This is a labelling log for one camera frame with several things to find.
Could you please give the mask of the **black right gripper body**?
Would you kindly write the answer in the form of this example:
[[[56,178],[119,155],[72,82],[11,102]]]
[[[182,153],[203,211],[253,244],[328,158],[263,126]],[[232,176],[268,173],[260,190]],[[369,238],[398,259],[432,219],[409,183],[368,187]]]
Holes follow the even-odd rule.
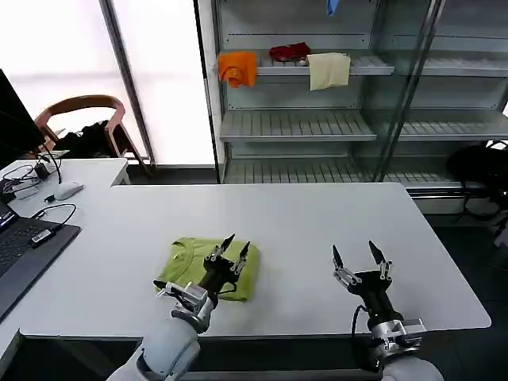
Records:
[[[391,280],[381,279],[380,271],[356,273],[359,283],[350,284],[348,292],[360,296],[368,312],[368,324],[381,324],[393,320],[403,320],[403,316],[394,310],[387,296]]]

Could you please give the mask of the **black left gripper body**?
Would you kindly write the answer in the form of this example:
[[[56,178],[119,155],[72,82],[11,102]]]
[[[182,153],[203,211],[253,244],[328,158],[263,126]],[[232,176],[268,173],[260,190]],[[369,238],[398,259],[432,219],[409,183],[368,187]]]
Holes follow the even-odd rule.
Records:
[[[205,275],[198,285],[209,294],[218,296],[237,291],[238,275],[232,270],[233,262],[219,256],[215,260],[206,257],[203,260]]]

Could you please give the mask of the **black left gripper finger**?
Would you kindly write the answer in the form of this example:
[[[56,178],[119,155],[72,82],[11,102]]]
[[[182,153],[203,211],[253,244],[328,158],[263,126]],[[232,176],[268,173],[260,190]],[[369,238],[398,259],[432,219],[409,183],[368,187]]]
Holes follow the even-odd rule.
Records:
[[[246,265],[249,245],[250,245],[250,242],[248,241],[245,244],[245,246],[241,249],[237,261],[231,267],[232,272],[242,272],[244,266]]]
[[[218,257],[222,256],[230,244],[233,242],[235,234],[225,238],[220,245],[216,245],[206,257],[207,260],[215,261]]]

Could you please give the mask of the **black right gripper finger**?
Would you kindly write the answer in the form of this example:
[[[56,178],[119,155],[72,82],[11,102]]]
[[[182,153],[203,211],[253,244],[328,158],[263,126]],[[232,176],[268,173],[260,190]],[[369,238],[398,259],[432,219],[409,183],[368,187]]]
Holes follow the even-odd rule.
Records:
[[[360,284],[360,278],[344,266],[341,255],[335,245],[333,246],[333,264],[333,276],[342,286],[349,287]]]
[[[375,263],[379,268],[380,278],[391,279],[390,272],[392,262],[390,260],[386,260],[383,252],[372,241],[369,241],[369,248],[371,250],[371,254],[375,260]]]

